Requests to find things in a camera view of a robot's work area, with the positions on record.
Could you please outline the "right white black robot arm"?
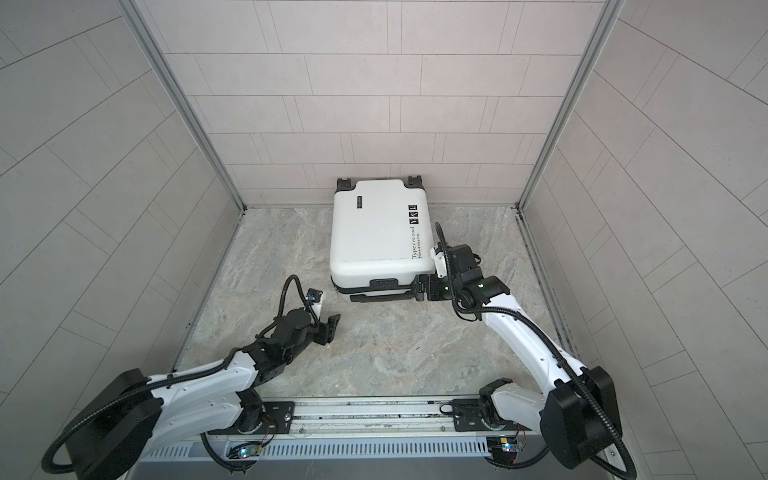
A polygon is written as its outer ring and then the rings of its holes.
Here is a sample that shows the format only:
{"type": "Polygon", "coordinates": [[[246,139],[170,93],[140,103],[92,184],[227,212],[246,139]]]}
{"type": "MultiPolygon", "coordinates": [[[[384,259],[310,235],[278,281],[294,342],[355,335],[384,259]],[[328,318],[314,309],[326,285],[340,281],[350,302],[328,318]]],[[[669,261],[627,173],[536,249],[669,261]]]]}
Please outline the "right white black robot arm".
{"type": "Polygon", "coordinates": [[[587,368],[561,348],[522,309],[509,287],[486,277],[467,245],[451,246],[440,225],[432,257],[444,284],[440,292],[463,321],[482,322],[498,334],[531,372],[540,391],[500,379],[484,387],[481,406],[495,426],[514,422],[540,434],[543,448],[509,470],[529,468],[547,454],[574,469],[586,461],[619,479],[634,479],[637,466],[623,440],[615,386],[601,367],[587,368]]]}

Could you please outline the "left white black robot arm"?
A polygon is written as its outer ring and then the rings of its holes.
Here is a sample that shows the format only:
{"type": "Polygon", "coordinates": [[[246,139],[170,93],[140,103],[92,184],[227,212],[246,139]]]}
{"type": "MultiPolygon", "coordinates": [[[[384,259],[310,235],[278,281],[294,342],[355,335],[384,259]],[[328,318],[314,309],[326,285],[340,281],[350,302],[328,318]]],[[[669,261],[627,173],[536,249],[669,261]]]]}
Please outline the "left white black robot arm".
{"type": "Polygon", "coordinates": [[[310,344],[331,343],[341,319],[335,314],[320,320],[321,291],[297,293],[299,308],[280,304],[252,343],[231,349],[219,362],[165,375],[138,369],[120,374],[63,428],[42,457],[42,471],[118,479],[153,451],[198,435],[216,463],[246,473],[291,422],[289,413],[264,403],[257,387],[310,344]]]}

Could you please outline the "black and white suitcase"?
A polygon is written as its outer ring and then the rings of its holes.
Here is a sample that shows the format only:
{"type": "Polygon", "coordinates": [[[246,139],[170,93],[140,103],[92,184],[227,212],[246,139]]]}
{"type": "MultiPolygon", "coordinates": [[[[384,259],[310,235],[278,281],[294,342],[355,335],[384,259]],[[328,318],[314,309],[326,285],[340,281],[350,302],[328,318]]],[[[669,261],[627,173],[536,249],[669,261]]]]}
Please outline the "black and white suitcase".
{"type": "Polygon", "coordinates": [[[337,180],[330,277],[339,293],[359,303],[422,300],[434,245],[421,176],[337,180]]]}

